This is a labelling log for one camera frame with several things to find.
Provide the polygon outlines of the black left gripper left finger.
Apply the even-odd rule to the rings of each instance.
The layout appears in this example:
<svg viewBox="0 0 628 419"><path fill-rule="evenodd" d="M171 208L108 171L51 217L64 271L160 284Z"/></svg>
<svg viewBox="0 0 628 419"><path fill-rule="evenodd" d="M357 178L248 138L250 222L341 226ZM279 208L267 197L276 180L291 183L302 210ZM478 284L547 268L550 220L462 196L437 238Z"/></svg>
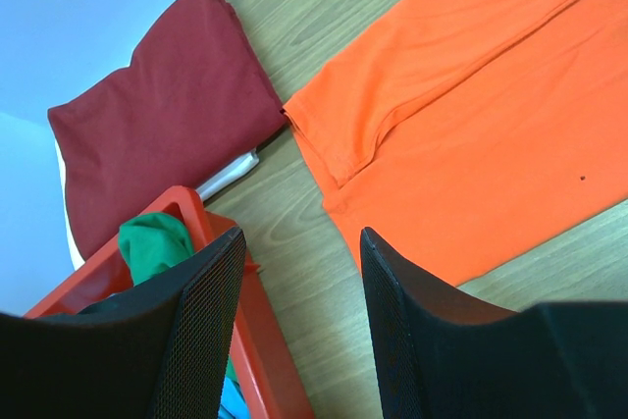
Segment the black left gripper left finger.
<svg viewBox="0 0 628 419"><path fill-rule="evenodd" d="M187 260L79 313L1 318L5 418L215 418L246 241Z"/></svg>

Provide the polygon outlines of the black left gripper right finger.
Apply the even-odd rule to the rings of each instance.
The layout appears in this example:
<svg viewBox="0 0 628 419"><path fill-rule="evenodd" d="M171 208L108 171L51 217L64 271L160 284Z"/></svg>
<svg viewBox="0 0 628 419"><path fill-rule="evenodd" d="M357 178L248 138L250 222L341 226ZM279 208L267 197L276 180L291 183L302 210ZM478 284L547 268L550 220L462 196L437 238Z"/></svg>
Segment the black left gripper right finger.
<svg viewBox="0 0 628 419"><path fill-rule="evenodd" d="M623 418L627 305L490 304L360 236L362 281L387 418Z"/></svg>

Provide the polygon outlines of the orange t-shirt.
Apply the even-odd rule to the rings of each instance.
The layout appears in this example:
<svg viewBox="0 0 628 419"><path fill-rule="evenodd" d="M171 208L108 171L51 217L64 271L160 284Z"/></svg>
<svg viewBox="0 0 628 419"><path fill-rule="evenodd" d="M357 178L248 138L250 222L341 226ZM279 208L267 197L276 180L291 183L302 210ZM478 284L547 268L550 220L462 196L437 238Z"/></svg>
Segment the orange t-shirt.
<svg viewBox="0 0 628 419"><path fill-rule="evenodd" d="M285 105L352 255L452 285L627 196L627 0L400 0Z"/></svg>

